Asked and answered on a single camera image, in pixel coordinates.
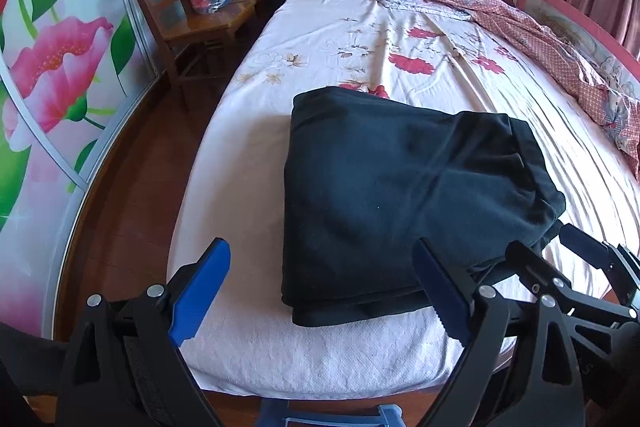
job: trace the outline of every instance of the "white floral bed sheet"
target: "white floral bed sheet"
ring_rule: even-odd
[[[375,0],[287,0],[246,56],[202,140],[168,263],[171,277],[214,237],[231,246],[229,274],[181,348],[204,389],[288,399],[386,396],[443,384],[462,352],[433,309],[323,328],[292,324],[280,301],[283,168],[300,92],[343,86],[450,113],[526,120],[566,195],[562,220],[638,251],[640,187],[620,151],[535,62],[449,15],[433,4],[427,14]],[[575,289],[607,291],[603,273],[557,239],[544,255]],[[530,298],[516,278],[496,287]]]

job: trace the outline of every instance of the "blue gripper pad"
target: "blue gripper pad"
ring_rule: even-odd
[[[198,261],[198,269],[174,302],[169,337],[176,347],[192,339],[220,290],[231,264],[231,250],[216,238]]]
[[[596,269],[607,269],[611,262],[609,249],[582,230],[567,224],[560,229],[560,243]]]
[[[468,323],[473,314],[473,279],[465,270],[446,266],[425,238],[414,244],[412,261],[420,281],[445,331],[463,346],[471,340]]]

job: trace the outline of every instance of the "chair seat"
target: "chair seat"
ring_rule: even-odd
[[[255,1],[234,0],[211,15],[189,14],[172,26],[160,28],[160,31],[167,43],[193,38],[205,39],[206,34],[211,34],[213,38],[218,32],[239,28],[254,14],[254,10]]]

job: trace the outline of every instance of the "bed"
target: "bed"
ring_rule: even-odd
[[[528,121],[566,196],[562,220],[638,251],[638,182],[535,61],[444,5],[424,13],[375,0],[287,0],[209,123],[172,239],[168,277],[216,236],[231,247],[229,274],[195,338],[181,347],[203,389],[287,399],[388,396],[437,388],[462,352],[433,309],[322,328],[291,322],[280,300],[290,113],[296,94],[324,86]],[[608,290],[601,272],[557,240],[543,254],[574,289],[597,297]],[[514,278],[496,288],[531,298]],[[505,342],[498,363],[510,347]]]

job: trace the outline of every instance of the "pink checkered blanket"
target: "pink checkered blanket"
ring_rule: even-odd
[[[501,0],[435,1],[467,10],[477,24],[539,61],[624,153],[640,182],[639,100],[609,87],[572,45],[560,41],[551,29],[541,26],[526,13]]]

